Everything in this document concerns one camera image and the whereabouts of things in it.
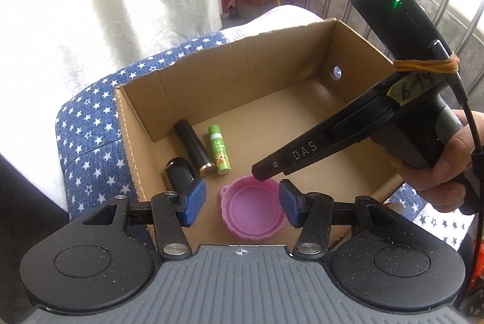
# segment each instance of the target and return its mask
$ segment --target blue gripper pad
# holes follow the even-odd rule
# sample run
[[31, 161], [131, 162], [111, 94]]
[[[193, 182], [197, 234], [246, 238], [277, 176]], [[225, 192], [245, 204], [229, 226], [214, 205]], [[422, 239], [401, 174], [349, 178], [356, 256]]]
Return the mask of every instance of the blue gripper pad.
[[207, 197], [207, 185], [203, 178], [195, 179], [188, 190], [180, 194], [176, 213], [183, 227], [194, 225]]
[[279, 203], [292, 227], [299, 228], [304, 225], [307, 218], [304, 195], [289, 179], [282, 179], [279, 182]]

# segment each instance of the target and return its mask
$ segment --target black cylindrical object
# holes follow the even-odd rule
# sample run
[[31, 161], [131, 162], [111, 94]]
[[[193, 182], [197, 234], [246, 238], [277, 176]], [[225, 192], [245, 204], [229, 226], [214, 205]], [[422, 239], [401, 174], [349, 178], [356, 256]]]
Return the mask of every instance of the black cylindrical object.
[[217, 170], [215, 163], [212, 162], [202, 142], [186, 119], [175, 123], [175, 132], [201, 177]]
[[171, 159], [166, 165], [165, 171], [171, 188], [178, 193], [189, 188], [195, 179], [190, 165], [183, 157]]

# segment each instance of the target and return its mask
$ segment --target cardboard box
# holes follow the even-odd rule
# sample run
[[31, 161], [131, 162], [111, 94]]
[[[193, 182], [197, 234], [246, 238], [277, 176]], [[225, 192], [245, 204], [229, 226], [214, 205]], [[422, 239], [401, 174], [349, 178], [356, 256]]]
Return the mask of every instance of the cardboard box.
[[[332, 76], [335, 66], [342, 72], [339, 80]], [[251, 244], [225, 227], [222, 186], [250, 174], [258, 160], [390, 73], [390, 62], [371, 44], [342, 22], [328, 19], [196, 52], [120, 87], [116, 102], [139, 200], [166, 191], [163, 174], [171, 158], [188, 158], [173, 131], [178, 120], [188, 119], [207, 148], [208, 126], [218, 124], [232, 171], [205, 178], [207, 200], [185, 234], [193, 249], [199, 244]], [[369, 139], [289, 179], [304, 193], [319, 191], [347, 202], [359, 195], [383, 201], [402, 182], [385, 150]], [[331, 240], [347, 229], [333, 227]], [[288, 225], [262, 244], [292, 248], [299, 232]]]

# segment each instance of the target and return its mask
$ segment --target handwritten label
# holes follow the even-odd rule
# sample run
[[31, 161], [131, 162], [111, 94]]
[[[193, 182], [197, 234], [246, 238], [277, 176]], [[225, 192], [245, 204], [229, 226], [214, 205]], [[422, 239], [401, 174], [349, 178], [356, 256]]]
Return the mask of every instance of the handwritten label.
[[394, 83], [388, 90], [387, 96], [404, 106], [444, 79], [444, 74], [413, 71]]

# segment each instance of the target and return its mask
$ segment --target hole in cardboard box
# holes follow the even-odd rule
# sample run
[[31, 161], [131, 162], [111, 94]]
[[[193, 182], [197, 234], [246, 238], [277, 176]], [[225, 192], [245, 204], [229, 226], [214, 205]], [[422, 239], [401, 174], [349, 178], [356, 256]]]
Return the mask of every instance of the hole in cardboard box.
[[341, 69], [339, 66], [335, 66], [331, 69], [331, 77], [336, 81], [338, 81], [338, 79], [341, 79]]

